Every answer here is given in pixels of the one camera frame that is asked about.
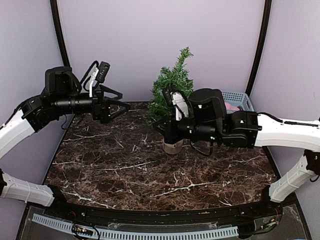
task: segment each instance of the white robot arm segment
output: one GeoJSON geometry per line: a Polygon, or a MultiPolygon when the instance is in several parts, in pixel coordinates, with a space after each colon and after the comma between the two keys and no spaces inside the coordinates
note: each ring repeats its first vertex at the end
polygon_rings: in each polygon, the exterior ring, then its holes
{"type": "Polygon", "coordinates": [[[2,179],[6,184],[0,195],[1,198],[18,199],[25,203],[31,202],[45,207],[53,203],[55,199],[54,193],[48,186],[20,180],[0,171],[1,173],[2,179]]]}
{"type": "MultiPolygon", "coordinates": [[[[264,114],[259,114],[257,119],[258,125],[262,126],[262,130],[257,133],[256,147],[283,146],[320,152],[320,121],[275,120],[264,114]]],[[[313,159],[310,159],[310,156],[306,153],[309,152],[305,151],[305,154],[290,171],[271,184],[269,197],[272,202],[281,203],[289,194],[317,175],[314,172],[315,169],[310,170],[312,167],[310,167],[307,158],[309,158],[309,161],[313,159]]]]}
{"type": "Polygon", "coordinates": [[[264,114],[259,114],[257,118],[262,130],[258,131],[256,147],[282,146],[320,152],[320,121],[280,119],[284,122],[281,123],[264,114]]]}
{"type": "Polygon", "coordinates": [[[24,113],[19,109],[12,118],[0,127],[0,159],[22,140],[35,133],[24,113]]]}

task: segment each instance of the cable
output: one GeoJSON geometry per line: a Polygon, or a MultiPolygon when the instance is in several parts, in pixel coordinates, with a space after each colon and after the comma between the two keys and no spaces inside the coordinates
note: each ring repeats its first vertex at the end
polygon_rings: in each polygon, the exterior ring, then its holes
{"type": "Polygon", "coordinates": [[[90,81],[90,78],[91,78],[91,76],[88,77],[88,78],[84,81],[84,83],[83,83],[83,89],[84,89],[85,91],[87,91],[87,92],[89,92],[89,89],[87,89],[86,85],[87,85],[87,83],[90,81]]]}
{"type": "Polygon", "coordinates": [[[212,154],[213,151],[214,151],[214,142],[213,142],[213,141],[210,142],[209,154],[204,153],[204,152],[200,151],[199,149],[195,148],[194,143],[193,143],[191,140],[190,140],[189,144],[190,144],[190,147],[191,147],[191,148],[193,148],[193,149],[196,150],[199,154],[201,154],[201,155],[203,155],[203,156],[206,156],[206,157],[211,156],[211,154],[212,154]]]}
{"type": "Polygon", "coordinates": [[[312,180],[312,179],[310,178],[310,182],[312,182],[312,183],[316,182],[316,181],[319,179],[319,177],[320,177],[320,175],[318,175],[315,180],[312,180]]]}
{"type": "Polygon", "coordinates": [[[93,63],[91,63],[90,67],[88,68],[88,70],[85,72],[83,78],[81,79],[80,84],[82,84],[85,81],[86,77],[88,76],[88,74],[90,73],[90,71],[94,67],[94,65],[96,65],[96,67],[98,67],[99,62],[97,60],[95,60],[93,63]]]}
{"type": "Polygon", "coordinates": [[[67,123],[67,115],[64,115],[64,123],[62,123],[61,125],[61,129],[62,130],[68,130],[68,127],[64,127],[64,125],[67,123]]]}
{"type": "Polygon", "coordinates": [[[273,229],[275,229],[276,226],[279,225],[281,219],[282,219],[282,215],[281,217],[279,217],[279,211],[277,208],[274,208],[275,212],[276,212],[276,217],[271,219],[271,222],[267,222],[265,224],[263,224],[260,228],[258,228],[257,230],[253,231],[253,232],[240,232],[238,231],[239,234],[241,235],[260,235],[260,234],[266,234],[266,233],[269,233],[271,232],[273,229]]]}
{"type": "Polygon", "coordinates": [[[8,119],[3,125],[0,126],[0,130],[1,130],[5,125],[7,125],[7,124],[10,122],[10,120],[13,118],[13,116],[20,110],[20,108],[22,107],[22,105],[23,105],[26,101],[28,101],[29,99],[30,99],[30,98],[28,98],[27,100],[21,102],[21,103],[13,110],[13,113],[12,113],[12,115],[9,117],[9,119],[8,119]]]}
{"type": "Polygon", "coordinates": [[[266,115],[268,116],[269,118],[279,122],[279,123],[283,123],[284,121],[282,121],[281,119],[277,118],[276,116],[273,116],[271,115],[270,113],[267,113],[267,112],[259,112],[258,114],[262,114],[262,115],[266,115]]]}
{"type": "Polygon", "coordinates": [[[95,60],[93,63],[91,63],[90,67],[88,68],[88,70],[85,72],[83,78],[81,79],[80,81],[80,84],[82,85],[83,84],[83,89],[87,92],[89,92],[89,90],[86,88],[86,85],[87,83],[89,82],[90,80],[90,76],[88,77],[90,71],[92,70],[92,68],[96,65],[96,67],[99,66],[99,62],[97,60],[95,60]]]}

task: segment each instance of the pink object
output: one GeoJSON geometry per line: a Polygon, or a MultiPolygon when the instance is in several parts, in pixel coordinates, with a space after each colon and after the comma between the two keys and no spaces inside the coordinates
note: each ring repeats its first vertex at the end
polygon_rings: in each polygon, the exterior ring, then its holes
{"type": "Polygon", "coordinates": [[[232,111],[239,111],[240,110],[239,108],[232,106],[230,103],[227,103],[227,102],[225,102],[224,105],[227,110],[232,110],[232,111]]]}

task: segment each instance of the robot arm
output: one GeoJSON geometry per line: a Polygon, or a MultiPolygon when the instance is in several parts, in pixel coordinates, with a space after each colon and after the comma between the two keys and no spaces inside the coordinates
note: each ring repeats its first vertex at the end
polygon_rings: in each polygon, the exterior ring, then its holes
{"type": "MultiPolygon", "coordinates": [[[[94,68],[92,75],[84,83],[85,85],[90,81],[88,93],[81,92],[81,83],[70,67],[47,70],[42,93],[19,104],[9,120],[0,126],[0,159],[22,140],[63,115],[91,113],[94,120],[107,124],[127,112],[130,105],[119,101],[122,94],[102,85],[109,67],[108,63],[101,62],[94,68]],[[105,93],[115,94],[116,97],[107,97],[105,93]],[[111,105],[121,106],[123,109],[111,113],[111,105]]],[[[63,194],[55,186],[20,180],[0,169],[0,197],[48,207],[55,199],[63,198],[63,194]]]]}
{"type": "Polygon", "coordinates": [[[153,124],[174,146],[182,139],[216,142],[229,147],[284,146],[306,149],[298,163],[262,192],[265,202],[281,203],[310,178],[320,175],[320,121],[279,119],[268,113],[236,111],[227,114],[218,89],[203,88],[190,95],[193,118],[162,119],[153,124]]]}

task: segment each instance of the blue plastic basket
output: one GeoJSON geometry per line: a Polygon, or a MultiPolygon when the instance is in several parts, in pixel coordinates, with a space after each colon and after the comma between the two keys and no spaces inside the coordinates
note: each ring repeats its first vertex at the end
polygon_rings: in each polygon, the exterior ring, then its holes
{"type": "MultiPolygon", "coordinates": [[[[222,91],[224,102],[231,104],[234,107],[241,106],[244,111],[254,112],[254,107],[247,94],[234,91],[222,91]]],[[[227,110],[228,114],[236,112],[235,110],[227,110]]]]}

